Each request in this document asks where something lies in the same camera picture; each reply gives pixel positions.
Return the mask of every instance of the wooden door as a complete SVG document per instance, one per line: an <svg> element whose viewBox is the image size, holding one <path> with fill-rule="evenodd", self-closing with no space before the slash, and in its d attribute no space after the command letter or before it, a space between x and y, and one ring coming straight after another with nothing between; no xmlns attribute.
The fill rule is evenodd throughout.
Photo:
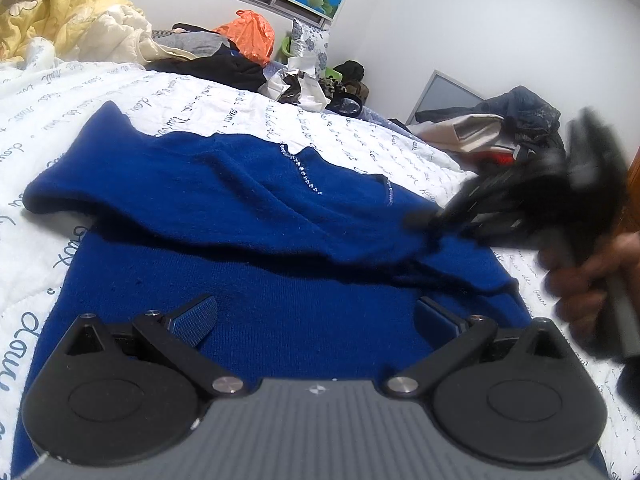
<svg viewBox="0 0 640 480"><path fill-rule="evenodd" d="M629 202L620 221L618 232L640 231L640 150L629 169Z"/></svg>

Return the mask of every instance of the black circular cap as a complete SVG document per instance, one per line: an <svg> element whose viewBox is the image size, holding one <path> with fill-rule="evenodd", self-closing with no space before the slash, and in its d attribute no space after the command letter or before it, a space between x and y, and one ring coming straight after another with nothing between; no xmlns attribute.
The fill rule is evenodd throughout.
<svg viewBox="0 0 640 480"><path fill-rule="evenodd" d="M562 409L562 398L546 384L504 381L489 389L486 398L494 412L518 422L547 420Z"/></svg>
<svg viewBox="0 0 640 480"><path fill-rule="evenodd" d="M44 367L22 411L37 449L93 466L153 456L183 439L197 416L195 389L178 372L110 352Z"/></svg>
<svg viewBox="0 0 640 480"><path fill-rule="evenodd" d="M131 416L144 398L131 381L101 379L78 386L69 396L69 407L85 420L113 422Z"/></svg>
<svg viewBox="0 0 640 480"><path fill-rule="evenodd" d="M474 455L510 465L571 462L588 456L606 422L589 381L563 359L484 363L444 379L433 414Z"/></svg>

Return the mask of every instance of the person's hand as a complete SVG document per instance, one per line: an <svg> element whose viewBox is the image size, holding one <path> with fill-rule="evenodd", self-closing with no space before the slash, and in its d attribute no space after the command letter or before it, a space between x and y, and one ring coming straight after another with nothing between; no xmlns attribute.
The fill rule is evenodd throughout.
<svg viewBox="0 0 640 480"><path fill-rule="evenodd" d="M629 298L640 314L640 234L619 235L604 244L580 267L559 268L552 250L540 252L540 264L549 269L546 290L560 297L556 314L569 322L577 343L593 334L598 313L605 304L606 293L592 286L594 280L620 270Z"/></svg>

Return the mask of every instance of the pillow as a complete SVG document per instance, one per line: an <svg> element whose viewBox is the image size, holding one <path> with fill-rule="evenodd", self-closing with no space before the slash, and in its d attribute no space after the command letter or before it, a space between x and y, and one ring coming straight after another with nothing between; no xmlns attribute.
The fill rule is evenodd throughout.
<svg viewBox="0 0 640 480"><path fill-rule="evenodd" d="M329 48L329 31L293 20L291 30L292 56L302 57L306 52L316 55L316 78L324 75L326 70L326 51Z"/></svg>

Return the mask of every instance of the blue knit garment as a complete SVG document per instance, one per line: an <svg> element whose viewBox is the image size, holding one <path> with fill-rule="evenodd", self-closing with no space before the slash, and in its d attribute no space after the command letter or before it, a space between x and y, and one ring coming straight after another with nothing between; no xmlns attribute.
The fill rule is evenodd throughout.
<svg viewBox="0 0 640 480"><path fill-rule="evenodd" d="M44 325L27 386L79 314L124 322L204 292L219 311L200 351L250 384L389 377L432 350L413 326L420 295L463 317L529 322L490 250L402 229L409 210L435 205L311 148L291 155L250 135L155 138L107 103L28 186L24 204L98 217ZM13 474L33 460L19 424Z"/></svg>

